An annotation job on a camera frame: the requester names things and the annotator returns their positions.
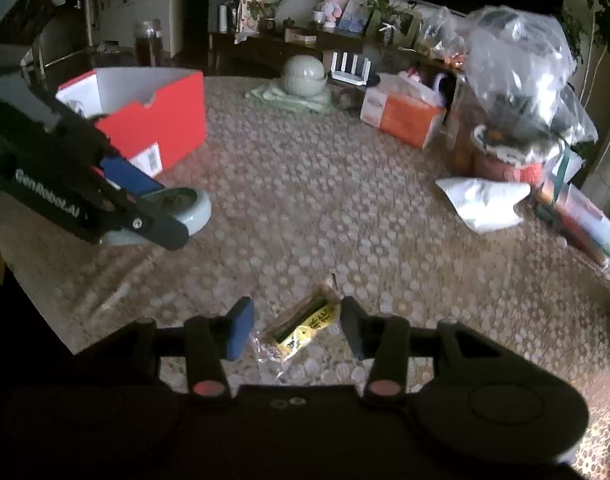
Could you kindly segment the pink red basket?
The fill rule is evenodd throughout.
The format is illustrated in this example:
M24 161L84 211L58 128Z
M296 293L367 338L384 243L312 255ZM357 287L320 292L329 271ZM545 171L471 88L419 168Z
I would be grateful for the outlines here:
M567 149L559 136L536 136L520 143L486 125L473 129L471 143L475 177L528 183L532 188L538 188L544 182Z

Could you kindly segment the white wifi router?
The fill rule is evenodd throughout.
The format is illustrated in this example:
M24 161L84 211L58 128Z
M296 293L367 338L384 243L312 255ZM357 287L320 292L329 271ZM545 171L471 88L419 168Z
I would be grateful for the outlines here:
M371 61L363 55L333 51L330 61L330 77L356 87L366 87L371 73Z

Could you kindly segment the wooden tv cabinet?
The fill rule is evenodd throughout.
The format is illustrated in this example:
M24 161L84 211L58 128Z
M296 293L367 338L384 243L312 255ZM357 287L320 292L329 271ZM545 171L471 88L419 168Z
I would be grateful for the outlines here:
M424 84L435 86L442 93L447 107L453 105L463 89L462 73L415 50L384 46L371 38L341 32L312 28L296 28L293 32L314 36L316 40L313 44L290 44L283 35L259 34L237 44L232 34L212 32L209 35L209 67L216 75L270 78L279 76L284 63L294 55L311 55L328 62L331 53L337 51L346 52L351 58L355 55L369 58L371 84L377 80L378 73L396 74L415 68Z

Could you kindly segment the green folded cloth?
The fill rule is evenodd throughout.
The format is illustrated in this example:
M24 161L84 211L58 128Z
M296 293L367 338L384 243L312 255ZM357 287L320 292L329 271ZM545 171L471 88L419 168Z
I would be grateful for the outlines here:
M245 97L265 105L294 113L326 114L333 110L331 91L326 88L317 96L293 96L284 90L279 81L272 80L253 88Z

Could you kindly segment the red cardboard box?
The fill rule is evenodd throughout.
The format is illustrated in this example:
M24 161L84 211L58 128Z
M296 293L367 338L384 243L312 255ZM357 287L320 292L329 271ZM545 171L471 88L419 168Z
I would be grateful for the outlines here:
M151 178L206 140L200 70L96 68L61 84L56 98L92 120L131 164Z

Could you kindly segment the stack of coloured folders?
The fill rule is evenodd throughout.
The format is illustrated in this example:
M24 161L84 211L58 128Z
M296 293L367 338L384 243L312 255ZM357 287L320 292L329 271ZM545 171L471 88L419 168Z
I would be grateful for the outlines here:
M605 268L610 263L610 219L574 185L544 180L536 193L536 214L570 244Z

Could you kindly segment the lace tablecloth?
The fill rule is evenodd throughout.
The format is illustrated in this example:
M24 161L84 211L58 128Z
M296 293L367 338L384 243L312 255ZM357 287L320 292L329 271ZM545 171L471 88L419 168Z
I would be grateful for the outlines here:
M64 343L80 351L141 316L174 326L253 298L264 328L326 278L373 313L453 318L570 382L590 423L575 466L610 479L610 267L566 246L530 203L476 234L416 150L341 110L292 113L249 98L252 78L204 81L205 143L163 176L203 188L207 226L178 252L90 245L12 198L0 251Z

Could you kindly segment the orange tissue box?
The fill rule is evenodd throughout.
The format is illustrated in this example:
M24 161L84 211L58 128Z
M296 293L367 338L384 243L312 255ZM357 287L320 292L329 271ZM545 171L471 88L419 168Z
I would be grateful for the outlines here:
M405 72L380 74L369 87L359 118L367 125L423 150L439 132L447 110L442 95Z

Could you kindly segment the grey green round pot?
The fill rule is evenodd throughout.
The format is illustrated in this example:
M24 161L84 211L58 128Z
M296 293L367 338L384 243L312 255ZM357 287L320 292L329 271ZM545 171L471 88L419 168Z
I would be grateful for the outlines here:
M291 96L312 98L318 96L327 84L325 66L311 55L294 55L285 62L281 86Z

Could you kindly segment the light blue case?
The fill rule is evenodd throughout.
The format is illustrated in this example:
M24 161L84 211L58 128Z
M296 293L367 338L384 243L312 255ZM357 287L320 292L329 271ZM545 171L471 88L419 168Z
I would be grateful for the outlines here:
M200 188L162 188L160 191L142 195L142 198L183 223L189 236L200 232L212 216L209 195ZM108 246L150 244L150 240L125 229L107 232L100 242Z

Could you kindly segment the large clear plastic bag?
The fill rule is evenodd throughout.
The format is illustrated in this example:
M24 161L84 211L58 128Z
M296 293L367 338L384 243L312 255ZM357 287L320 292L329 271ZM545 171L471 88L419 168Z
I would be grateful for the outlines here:
M494 128L518 142L599 140L568 84L576 62L556 18L485 6L464 19L461 33L466 80Z

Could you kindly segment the dark glass jar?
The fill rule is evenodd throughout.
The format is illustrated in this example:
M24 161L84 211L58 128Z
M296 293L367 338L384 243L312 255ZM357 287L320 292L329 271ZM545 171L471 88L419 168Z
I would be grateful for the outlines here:
M139 66L156 67L163 63L163 37L161 21L140 21L134 28L134 53Z

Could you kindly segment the photo frame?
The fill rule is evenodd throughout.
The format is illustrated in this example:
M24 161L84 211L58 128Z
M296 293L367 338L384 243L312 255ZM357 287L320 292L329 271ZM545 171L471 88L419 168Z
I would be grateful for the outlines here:
M422 25L422 16L415 9L395 11L385 21L379 11L373 11L366 37L376 44L411 49L415 46Z

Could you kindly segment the white green tube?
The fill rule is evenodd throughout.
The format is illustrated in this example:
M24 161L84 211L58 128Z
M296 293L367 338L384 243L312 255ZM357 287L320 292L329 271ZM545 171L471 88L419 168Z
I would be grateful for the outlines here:
M263 364L288 362L337 322L340 313L341 297L330 276L251 336L255 358Z

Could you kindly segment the white paper bag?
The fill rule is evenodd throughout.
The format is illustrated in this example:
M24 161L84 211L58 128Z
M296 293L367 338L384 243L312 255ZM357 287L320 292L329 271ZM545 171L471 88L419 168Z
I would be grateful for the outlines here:
M514 207L532 188L526 182L452 177L435 181L463 223L477 234L513 228L522 222Z

